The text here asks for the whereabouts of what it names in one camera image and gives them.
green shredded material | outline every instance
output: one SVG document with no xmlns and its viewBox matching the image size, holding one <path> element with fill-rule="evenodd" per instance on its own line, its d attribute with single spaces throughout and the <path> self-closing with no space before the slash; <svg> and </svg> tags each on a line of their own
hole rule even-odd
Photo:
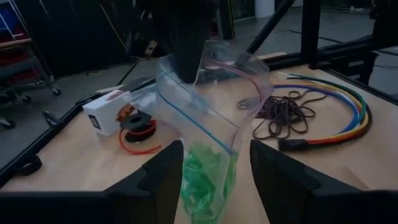
<svg viewBox="0 0 398 224">
<path fill-rule="evenodd" d="M 188 151 L 183 164 L 181 197 L 184 209 L 191 217 L 191 224 L 215 224 L 227 203 L 236 179 L 238 153 L 232 153 L 223 186 L 224 202 L 214 206 L 217 186 L 212 180 L 219 179 L 222 167 L 221 153 L 215 153 L 211 146 L 196 142 Z"/>
</svg>

cart wheel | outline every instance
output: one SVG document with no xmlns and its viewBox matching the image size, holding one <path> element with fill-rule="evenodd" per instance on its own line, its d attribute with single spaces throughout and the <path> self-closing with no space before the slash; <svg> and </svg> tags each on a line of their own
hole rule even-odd
<svg viewBox="0 0 398 224">
<path fill-rule="evenodd" d="M 32 98 L 30 96 L 22 96 L 22 100 L 25 103 L 30 103 L 32 101 Z"/>
<path fill-rule="evenodd" d="M 61 90 L 59 90 L 59 89 L 52 89 L 52 93 L 53 93 L 55 96 L 59 96 L 59 95 L 61 95 Z"/>
<path fill-rule="evenodd" d="M 8 124 L 1 123 L 2 126 L 3 126 L 5 129 L 12 129 L 12 128 L 15 128 L 15 122 L 13 122 L 13 121 L 8 121 L 8 120 L 7 120 L 7 123 L 8 123 Z"/>
</svg>

yellow cable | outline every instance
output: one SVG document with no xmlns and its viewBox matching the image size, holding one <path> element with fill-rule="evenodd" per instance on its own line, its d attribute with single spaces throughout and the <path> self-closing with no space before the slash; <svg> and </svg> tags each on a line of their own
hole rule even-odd
<svg viewBox="0 0 398 224">
<path fill-rule="evenodd" d="M 235 28 L 234 28 L 234 19 L 233 19 L 232 10 L 231 10 L 231 3 L 230 3 L 229 0 L 227 2 L 227 5 L 228 5 L 228 10 L 229 10 L 229 22 L 230 22 L 231 30 L 232 30 L 232 38 L 236 42 Z"/>
<path fill-rule="evenodd" d="M 324 89 L 329 89 L 329 90 L 333 90 L 333 91 L 339 91 L 339 92 L 341 92 L 342 94 L 348 96 L 348 97 L 358 106 L 358 108 L 361 108 L 361 109 L 362 109 L 362 104 L 361 104 L 353 95 L 349 94 L 348 92 L 346 92 L 346 91 L 344 91 L 344 90 L 342 90 L 342 89 L 339 89 L 339 88 L 337 88 L 337 87 L 335 87 L 335 86 L 332 86 L 332 85 L 317 84 L 317 83 L 306 83 L 306 84 L 299 84 L 299 83 L 294 83 L 294 84 L 293 84 L 293 83 L 276 83 L 275 85 L 315 86 L 315 87 L 318 87 L 318 88 L 324 88 Z M 366 127 L 366 125 L 368 125 L 368 123 L 369 123 L 369 115 L 368 115 L 368 112 L 366 112 L 365 117 L 364 117 L 364 121 L 361 123 L 361 125 L 355 127 L 354 129 L 349 130 L 349 131 L 344 132 L 344 133 L 336 134 L 336 135 L 334 135 L 333 137 L 328 137 L 328 138 L 324 138 L 324 139 L 311 139 L 311 140 L 314 140 L 314 141 L 322 141 L 322 140 L 328 140 L 328 139 L 342 138 L 342 137 L 345 137 L 345 136 L 347 136 L 347 135 L 354 134 L 354 133 L 357 133 L 357 132 L 362 131 L 362 130 Z"/>
<path fill-rule="evenodd" d="M 99 4 L 99 6 L 101 6 L 102 11 L 104 12 L 104 14 L 105 14 L 105 16 L 106 16 L 106 19 L 108 20 L 109 24 L 111 25 L 111 27 L 112 27 L 114 33 L 116 34 L 116 36 L 118 37 L 120 43 L 122 44 L 122 46 L 124 47 L 124 49 L 127 50 L 127 47 L 124 45 L 124 42 L 123 42 L 122 39 L 120 38 L 120 36 L 119 36 L 118 32 L 116 31 L 116 29 L 114 28 L 114 26 L 113 26 L 113 24 L 112 24 L 112 21 L 111 21 L 111 19 L 109 18 L 108 14 L 106 13 L 104 7 L 102 6 L 102 4 Z"/>
</svg>

black connector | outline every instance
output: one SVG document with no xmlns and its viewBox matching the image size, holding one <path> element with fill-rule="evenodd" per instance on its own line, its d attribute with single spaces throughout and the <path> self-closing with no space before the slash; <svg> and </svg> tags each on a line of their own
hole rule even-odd
<svg viewBox="0 0 398 224">
<path fill-rule="evenodd" d="M 55 117 L 55 115 L 50 113 L 49 111 L 43 110 L 42 116 L 45 122 L 50 126 L 50 128 L 60 126 L 63 123 L 60 119 Z"/>
<path fill-rule="evenodd" d="M 38 171 L 42 166 L 43 163 L 38 156 L 30 156 L 24 159 L 14 171 L 18 175 L 28 176 Z"/>
<path fill-rule="evenodd" d="M 282 152 L 304 151 L 309 143 L 305 139 L 282 139 L 278 141 L 279 150 Z"/>
</svg>

concrete floor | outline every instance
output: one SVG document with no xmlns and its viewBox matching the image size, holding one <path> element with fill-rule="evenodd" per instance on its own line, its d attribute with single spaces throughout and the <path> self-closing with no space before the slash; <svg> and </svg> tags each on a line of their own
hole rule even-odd
<svg viewBox="0 0 398 224">
<path fill-rule="evenodd" d="M 233 47 L 245 51 L 268 19 L 244 21 L 236 24 L 236 42 Z M 338 41 L 349 41 L 371 34 L 373 22 L 368 15 L 337 14 L 323 12 L 321 16 L 320 36 Z M 300 34 L 288 31 L 301 30 L 301 8 L 291 9 L 264 42 L 257 55 L 284 51 L 294 53 L 300 50 Z M 319 40 L 319 47 L 334 44 L 327 40 Z M 153 77 L 156 60 L 140 61 L 137 67 L 125 79 L 124 83 L 140 77 Z M 397 59 L 390 55 L 380 54 L 376 64 L 394 66 Z M 12 130 L 0 128 L 0 169 L 21 153 L 30 143 L 48 129 L 41 110 L 49 110 L 55 116 L 62 117 L 83 95 L 98 89 L 113 86 L 128 71 L 129 65 L 118 66 L 90 75 L 78 74 L 58 80 L 62 90 L 61 96 L 53 96 L 48 90 L 34 90 L 26 95 L 32 97 L 30 104 L 0 106 L 0 114 L 13 119 L 17 126 Z M 398 93 L 398 76 L 395 68 L 375 67 L 370 85 L 388 94 Z"/>
</svg>

